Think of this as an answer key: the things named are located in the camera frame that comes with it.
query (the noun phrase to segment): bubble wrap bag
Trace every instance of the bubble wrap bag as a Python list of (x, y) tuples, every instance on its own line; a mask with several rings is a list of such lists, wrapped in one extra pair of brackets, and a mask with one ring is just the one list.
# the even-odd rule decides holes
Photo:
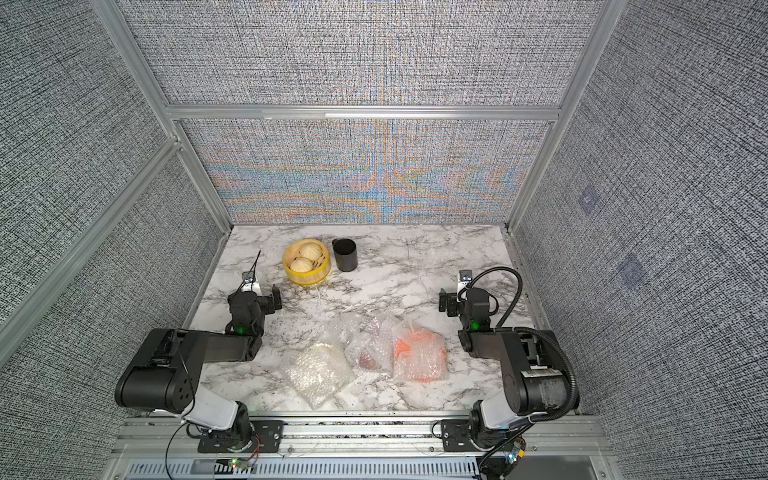
[(393, 355), (392, 376), (397, 380), (431, 382), (448, 372), (442, 337), (424, 328), (401, 331)]
[(392, 371), (394, 341), (407, 331), (403, 322), (389, 314), (364, 319), (344, 350), (354, 366), (366, 370)]
[(331, 324), (329, 323), (328, 336), (331, 336), (333, 332), (336, 332), (339, 342), (346, 346), (352, 341), (355, 335), (361, 330), (362, 323), (367, 322), (368, 319), (359, 313), (345, 312), (339, 316), (339, 322)]
[(313, 410), (354, 379), (342, 350), (325, 342), (304, 349), (285, 369), (285, 374)]

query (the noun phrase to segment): black cup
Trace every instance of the black cup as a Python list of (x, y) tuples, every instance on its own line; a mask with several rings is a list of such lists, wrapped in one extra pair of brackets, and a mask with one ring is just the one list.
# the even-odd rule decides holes
[(357, 245), (349, 238), (336, 238), (331, 241), (333, 256), (336, 257), (336, 268), (343, 272), (351, 272), (357, 268)]

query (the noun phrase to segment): black cable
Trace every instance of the black cable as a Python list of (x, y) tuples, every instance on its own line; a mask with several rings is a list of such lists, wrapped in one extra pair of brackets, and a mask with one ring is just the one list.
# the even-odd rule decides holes
[[(467, 283), (467, 286), (462, 288), (458, 292), (457, 298), (459, 300), (461, 300), (462, 299), (462, 293), (466, 292), (467, 289), (470, 289), (470, 288), (474, 287), (475, 286), (475, 282), (477, 282), (482, 277), (484, 277), (485, 275), (488, 275), (489, 273), (492, 273), (492, 272), (509, 272), (512, 275), (514, 275), (515, 279), (517, 279), (517, 281), (518, 281), (518, 291), (515, 292), (515, 298), (512, 299), (512, 303), (510, 303), (509, 306), (507, 307), (506, 311), (504, 312), (504, 315), (502, 315), (502, 319), (500, 319), (498, 321), (498, 323), (496, 324), (496, 327), (494, 327), (494, 329), (497, 329), (497, 328), (501, 327), (502, 325), (504, 325), (504, 322), (507, 321), (507, 318), (509, 317), (510, 313), (512, 313), (512, 310), (518, 304), (518, 301), (520, 300), (520, 295), (523, 294), (523, 279), (522, 279), (522, 277), (520, 276), (520, 273), (518, 273), (517, 270), (515, 270), (514, 268), (510, 268), (508, 266), (494, 266), (492, 268), (489, 268), (485, 272), (482, 272), (479, 275), (477, 275), (469, 283)], [(498, 300), (496, 300), (496, 310), (494, 310), (493, 313), (496, 313), (496, 312), (498, 312)]]
[(186, 422), (179, 425), (179, 428), (176, 429), (176, 432), (174, 432), (174, 434), (170, 436), (170, 440), (168, 440), (168, 445), (166, 445), (165, 447), (165, 475), (168, 475), (168, 478), (170, 478), (170, 480), (174, 480), (174, 478), (170, 476), (170, 472), (168, 471), (168, 450), (170, 449), (170, 443), (174, 440), (174, 437), (176, 436), (176, 434), (179, 432), (179, 430), (181, 430), (181, 427), (185, 425), (187, 425)]
[(189, 438), (191, 438), (191, 439), (195, 439), (195, 440), (199, 440), (199, 439), (202, 439), (202, 438), (203, 438), (203, 433), (200, 431), (200, 427), (199, 427), (199, 426), (197, 426), (197, 425), (195, 425), (194, 427), (197, 429), (197, 432), (199, 433), (199, 435), (192, 435), (192, 434), (190, 433), (190, 427), (191, 427), (191, 426), (192, 426), (192, 424), (191, 424), (191, 423), (187, 423), (187, 436), (188, 436)]
[[(563, 403), (554, 412), (548, 412), (546, 415), (536, 418), (535, 421), (548, 422), (550, 420), (559, 419), (574, 408), (574, 405), (576, 404), (576, 398), (578, 397), (578, 385), (576, 384), (576, 376), (574, 375), (574, 369), (571, 365), (571, 361), (568, 360), (568, 357), (565, 355), (565, 352), (563, 352), (563, 349), (558, 345), (558, 343), (549, 336), (546, 336), (544, 333), (541, 333), (536, 329), (530, 329), (527, 326), (516, 326), (512, 331), (516, 333), (529, 333), (542, 342), (546, 343), (558, 354), (558, 356), (560, 356), (560, 360), (563, 362), (563, 365), (565, 365), (563, 375), (565, 375), (565, 378), (568, 381), (568, 394), (565, 397), (565, 403)], [(529, 422), (533, 422), (533, 420), (531, 420), (529, 417), (524, 418), (526, 418)]]
[[(261, 250), (259, 250), (259, 253), (256, 254), (256, 259), (253, 261), (253, 265), (251, 265), (248, 271), (246, 272), (246, 273), (253, 272), (253, 278), (256, 278), (256, 263), (259, 261), (259, 257), (261, 257)], [(243, 281), (240, 282), (240, 286), (237, 287), (237, 290), (235, 291), (239, 292), (244, 285), (245, 285), (245, 279), (243, 278)]]
[(494, 308), (494, 309), (493, 309), (493, 311), (492, 311), (492, 312), (489, 314), (489, 316), (490, 316), (490, 315), (495, 315), (496, 313), (498, 313), (498, 298), (496, 298), (495, 296), (493, 296), (493, 293), (490, 293), (490, 292), (488, 292), (488, 295), (489, 295), (489, 296), (490, 296), (492, 299), (496, 300), (496, 308)]
[(194, 382), (192, 381), (192, 376), (190, 375), (189, 369), (187, 369), (187, 363), (184, 361), (184, 354), (182, 352), (179, 352), (179, 359), (181, 360), (181, 365), (184, 367), (184, 371), (187, 373), (187, 379), (190, 381), (190, 390), (192, 390), (192, 408), (190, 409), (189, 413), (192, 413), (195, 405), (194, 387), (192, 386)]
[(440, 437), (438, 437), (437, 435), (435, 435), (435, 426), (436, 426), (438, 423), (440, 423), (441, 421), (442, 421), (442, 420), (438, 420), (437, 422), (433, 423), (433, 424), (432, 424), (432, 427), (430, 427), (430, 428), (429, 428), (429, 431), (432, 433), (432, 436), (433, 436), (433, 437), (435, 437), (436, 439), (441, 439), (441, 440), (442, 440), (442, 438), (440, 438)]
[(531, 423), (529, 423), (527, 425), (523, 425), (520, 429), (516, 430), (515, 433), (510, 434), (509, 437), (507, 437), (504, 440), (501, 440), (499, 443), (496, 444), (495, 447), (493, 447), (492, 449), (488, 450), (485, 453), (485, 455), (483, 455), (480, 458), (480, 462), (478, 463), (478, 472), (481, 471), (481, 468), (482, 468), (483, 464), (485, 462), (487, 462), (488, 459), (491, 458), (496, 452), (498, 452), (499, 450), (503, 449), (505, 447), (505, 445), (507, 445), (509, 442), (514, 442), (515, 440), (520, 438), (520, 435), (522, 435), (525, 432), (527, 432), (528, 429), (530, 429), (532, 426), (533, 426), (533, 424), (531, 424)]

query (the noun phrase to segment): marble countertop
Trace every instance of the marble countertop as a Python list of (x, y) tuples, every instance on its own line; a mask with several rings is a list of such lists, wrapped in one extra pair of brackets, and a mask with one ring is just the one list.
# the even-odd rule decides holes
[[(330, 250), (331, 240), (341, 237), (357, 243), (356, 270), (340, 272), (332, 259), (329, 276), (317, 285), (298, 286), (286, 278), (282, 256), (291, 243), (316, 238)], [(455, 291), (459, 270), (477, 274), (491, 266), (511, 265), (498, 226), (235, 227), (190, 328), (223, 332), (230, 321), (227, 295), (240, 284), (241, 273), (250, 268), (259, 249), (257, 275), (263, 292), (275, 283), (283, 295), (283, 309), (266, 316), (263, 346), (252, 362), (204, 366), (201, 382), (214, 392), (245, 403), (250, 411), (309, 410), (281, 368), (332, 332), (345, 316), (384, 312), (440, 334), (448, 375), (429, 383), (396, 382), (386, 373), (354, 369), (355, 379), (318, 410), (468, 409), (476, 400), (501, 391), (498, 362), (473, 359), (464, 352), (456, 336), (458, 318), (448, 318), (437, 308), (438, 292)], [(493, 273), (479, 284), (501, 300), (500, 312), (515, 293), (510, 277)], [(533, 326), (525, 295), (506, 326)]]

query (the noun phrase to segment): aluminum frame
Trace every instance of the aluminum frame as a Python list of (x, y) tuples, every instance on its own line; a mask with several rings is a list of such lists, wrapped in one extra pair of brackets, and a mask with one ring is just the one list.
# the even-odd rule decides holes
[(507, 253), (509, 253), (509, 259), (512, 261), (513, 266), (517, 268), (523, 279), (523, 294), (525, 295), (526, 300), (525, 305), (531, 314), (534, 326), (539, 330), (551, 330), (544, 304), (541, 301), (541, 297), (538, 295), (536, 284), (533, 282), (531, 272), (528, 270), (528, 265), (520, 251), (520, 246), (518, 245), (517, 240), (503, 228), (502, 236), (504, 237), (504, 245), (507, 247)]
[(181, 153), (181, 161), (184, 168), (192, 180), (192, 183), (200, 192), (203, 202), (210, 211), (216, 223), (219, 225), (222, 233), (229, 233), (232, 230), (232, 220), (227, 214), (223, 201), (216, 191), (210, 177), (205, 172), (200, 159), (194, 154), (194, 149), (187, 139), (184, 130), (178, 123), (174, 123), (167, 112), (167, 99), (165, 93), (157, 83), (152, 70), (141, 53), (136, 40), (134, 39), (125, 17), (114, 0), (91, 0), (91, 4), (101, 19), (101, 23), (107, 30), (112, 42), (120, 52), (120, 56), (131, 71), (134, 80), (138, 84), (147, 103), (157, 117), (157, 121), (163, 127), (168, 137), (175, 137), (182, 144), (184, 149)]
[[(439, 424), (442, 419), (467, 419), (463, 410), (448, 412), (286, 412), (252, 415), (254, 421), (279, 419), (286, 422), (280, 450), (264, 457), (420, 457), (477, 456), (477, 452), (444, 452)], [(115, 442), (112, 463), (126, 458), (163, 458), (170, 437), (179, 426), (173, 416), (126, 419)], [(526, 432), (526, 456), (612, 456), (599, 418), (566, 415), (537, 424)], [(168, 458), (231, 458), (236, 454), (200, 454), (197, 440), (183, 432), (170, 445)], [(110, 470), (108, 474), (118, 473)]]
[(101, 243), (106, 240), (123, 216), (149, 187), (157, 173), (179, 150), (175, 138), (167, 139), (144, 162), (123, 190), (74, 242), (48, 275), (22, 300), (6, 321), (0, 325), (0, 366), (13, 355), (27, 335), (37, 326), (49, 308), (58, 300), (67, 285), (80, 273)]
[(528, 209), (528, 205), (531, 203), (536, 189), (541, 183), (541, 178), (544, 176), (549, 162), (558, 149), (560, 140), (563, 138), (563, 134), (568, 127), (568, 122), (571, 120), (581, 100), (581, 96), (598, 65), (598, 60), (603, 54), (605, 45), (611, 37), (619, 16), (624, 11), (626, 5), (627, 0), (605, 0), (598, 14), (598, 19), (595, 21), (589, 34), (587, 44), (584, 46), (584, 51), (576, 64), (576, 69), (574, 69), (568, 89), (563, 96), (562, 114), (545, 135), (541, 150), (538, 152), (536, 160), (534, 160), (531, 168), (528, 170), (528, 174), (520, 187), (518, 197), (515, 200), (515, 205), (512, 207), (512, 212), (509, 214), (507, 222), (510, 233), (517, 229), (525, 215), (525, 211)]
[(192, 324), (192, 320), (194, 319), (195, 313), (197, 313), (197, 309), (200, 308), (200, 302), (203, 301), (203, 297), (205, 296), (205, 291), (208, 288), (208, 283), (210, 282), (210, 278), (214, 275), (214, 272), (216, 271), (216, 267), (219, 265), (219, 260), (221, 260), (221, 254), (224, 253), (224, 247), (227, 246), (227, 240), (229, 240), (229, 235), (224, 235), (219, 239), (219, 244), (216, 247), (216, 254), (214, 255), (214, 258), (210, 261), (210, 265), (208, 266), (208, 270), (205, 273), (205, 277), (203, 278), (202, 283), (200, 284), (200, 288), (197, 289), (197, 295), (195, 295), (194, 300), (192, 301), (192, 306), (189, 309), (189, 312), (187, 312), (187, 318), (184, 319), (184, 323), (182, 324), (181, 328), (188, 329), (190, 325)]
[(559, 107), (492, 105), (256, 105), (171, 104), (167, 114), (174, 120), (249, 118), (264, 120), (407, 119), (407, 120), (540, 120), (556, 121)]

